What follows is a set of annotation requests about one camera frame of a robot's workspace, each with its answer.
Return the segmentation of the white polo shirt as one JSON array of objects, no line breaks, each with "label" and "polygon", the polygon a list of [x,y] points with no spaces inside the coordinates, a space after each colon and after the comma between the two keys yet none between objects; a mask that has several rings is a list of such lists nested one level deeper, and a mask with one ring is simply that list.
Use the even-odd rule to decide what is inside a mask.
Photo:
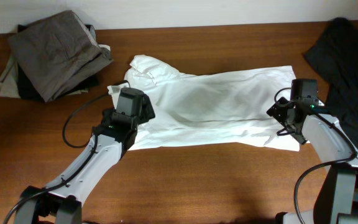
[{"label": "white polo shirt", "polygon": [[267,114],[278,90],[295,79],[290,65],[214,75],[182,73],[146,55],[136,55],[124,78],[108,93],[117,104],[130,86],[151,100],[155,118],[138,127],[133,150],[239,142],[256,147],[299,151],[291,136]]}]

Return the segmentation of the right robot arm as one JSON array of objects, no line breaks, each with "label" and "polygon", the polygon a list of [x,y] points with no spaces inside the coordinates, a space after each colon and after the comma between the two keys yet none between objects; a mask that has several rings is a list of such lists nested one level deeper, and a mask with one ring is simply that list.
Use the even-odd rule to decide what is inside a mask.
[{"label": "right robot arm", "polygon": [[[279,213],[277,223],[358,223],[358,148],[346,136],[338,119],[316,98],[275,100],[267,114],[300,144],[310,142],[321,163],[301,174],[295,184],[295,212]],[[301,211],[298,194],[301,182],[314,170],[326,167],[328,174],[311,210]]]}]

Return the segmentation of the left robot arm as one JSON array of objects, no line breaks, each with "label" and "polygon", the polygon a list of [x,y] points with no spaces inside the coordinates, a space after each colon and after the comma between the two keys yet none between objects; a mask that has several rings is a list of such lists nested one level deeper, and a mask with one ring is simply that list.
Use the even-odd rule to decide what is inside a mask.
[{"label": "left robot arm", "polygon": [[6,215],[4,222],[39,223],[53,215],[55,223],[81,223],[82,206],[103,175],[132,147],[139,125],[155,118],[149,97],[124,88],[117,106],[103,111],[101,123],[83,146],[83,152],[47,186],[29,186]]}]

